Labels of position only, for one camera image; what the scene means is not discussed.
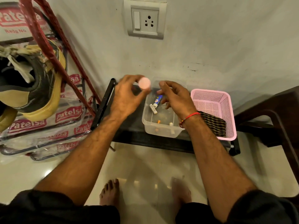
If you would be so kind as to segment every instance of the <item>glossy floor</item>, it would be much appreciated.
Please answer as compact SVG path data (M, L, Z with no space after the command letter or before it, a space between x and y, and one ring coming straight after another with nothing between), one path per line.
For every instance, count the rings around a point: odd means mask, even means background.
M267 148L249 134L238 132L241 154L237 163L256 185L277 196L295 196L298 184L281 146ZM193 154L112 143L87 205L99 204L99 194L108 179L121 186L122 223L174 223L171 177L184 178L194 202L207 203L200 172ZM0 155L0 202L32 188L50 173L65 155L41 162L25 156Z

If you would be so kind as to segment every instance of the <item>person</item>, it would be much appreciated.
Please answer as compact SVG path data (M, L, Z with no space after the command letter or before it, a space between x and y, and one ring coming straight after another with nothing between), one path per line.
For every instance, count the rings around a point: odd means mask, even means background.
M1 223L120 223L119 182L110 180L100 193L97 206L84 206L107 155L113 136L150 90L139 95L132 85L142 75L125 75L115 87L110 114L70 155L33 189L20 192L9 205L0 207ZM197 112L186 88L161 81L167 103L184 120ZM188 131L209 205L193 203L191 192L179 179L172 194L181 223L299 223L298 212L288 200L258 190L223 148L200 115L187 118Z

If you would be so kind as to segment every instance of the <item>red thread bracelet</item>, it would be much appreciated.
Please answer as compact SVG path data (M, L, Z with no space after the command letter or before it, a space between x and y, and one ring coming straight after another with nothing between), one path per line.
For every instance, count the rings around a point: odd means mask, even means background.
M195 112L195 113L192 113L191 115L187 116L185 119L183 119L182 121L180 121L179 126L180 126L181 128L183 128L183 127L182 127L183 122L184 122L186 119L188 119L188 118L190 118L191 116L193 116L193 115L200 115L200 113L199 113L199 112Z

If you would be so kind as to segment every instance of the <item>pink round lid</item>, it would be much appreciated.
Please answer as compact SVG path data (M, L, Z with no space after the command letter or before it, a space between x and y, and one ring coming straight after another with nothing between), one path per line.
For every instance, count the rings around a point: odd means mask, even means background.
M143 77L139 80L138 86L142 90L148 89L148 88L150 88L150 80L146 77Z

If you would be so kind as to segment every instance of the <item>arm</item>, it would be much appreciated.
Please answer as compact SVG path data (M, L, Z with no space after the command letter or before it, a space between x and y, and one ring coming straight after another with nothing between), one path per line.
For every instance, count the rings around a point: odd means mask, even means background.
M76 205L84 205L98 178L110 143L122 122L150 92L132 93L132 85L142 75L125 75L115 87L110 115L50 174L35 187L39 191L67 195Z
M160 87L158 94L167 96L161 103L168 102L167 108L172 107L180 119L197 111L186 88L171 81L161 81ZM200 115L185 120L183 127L191 137L214 216L225 222L235 202L245 193L256 189L256 186L226 152Z

